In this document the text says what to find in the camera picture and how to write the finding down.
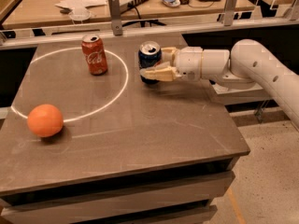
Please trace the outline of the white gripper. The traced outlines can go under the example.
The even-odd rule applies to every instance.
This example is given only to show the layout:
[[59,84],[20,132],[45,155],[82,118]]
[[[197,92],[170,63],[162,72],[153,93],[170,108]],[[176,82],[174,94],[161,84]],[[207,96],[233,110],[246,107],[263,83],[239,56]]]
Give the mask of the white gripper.
[[158,81],[174,81],[181,78],[185,81],[195,81],[200,78],[200,65],[203,49],[200,47],[161,48],[162,62],[157,66],[142,68],[142,77]]

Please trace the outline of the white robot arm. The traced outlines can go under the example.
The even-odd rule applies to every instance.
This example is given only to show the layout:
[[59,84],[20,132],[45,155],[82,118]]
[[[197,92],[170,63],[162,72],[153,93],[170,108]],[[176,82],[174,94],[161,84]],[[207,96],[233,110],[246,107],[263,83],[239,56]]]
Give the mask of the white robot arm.
[[299,76],[257,41],[243,39],[228,49],[186,47],[162,49],[162,62],[142,68],[145,79],[208,79],[233,89],[259,84],[299,128]]

